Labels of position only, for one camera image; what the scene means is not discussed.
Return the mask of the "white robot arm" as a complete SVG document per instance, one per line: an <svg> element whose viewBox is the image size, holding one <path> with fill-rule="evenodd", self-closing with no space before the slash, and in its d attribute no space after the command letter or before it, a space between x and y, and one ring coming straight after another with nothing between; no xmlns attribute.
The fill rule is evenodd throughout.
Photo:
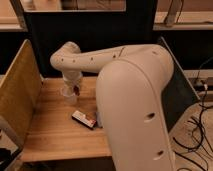
<svg viewBox="0 0 213 171"><path fill-rule="evenodd" d="M116 171L175 171L162 108L173 59L157 44L82 53L73 42L50 58L70 86L75 71L95 72L96 103Z"/></svg>

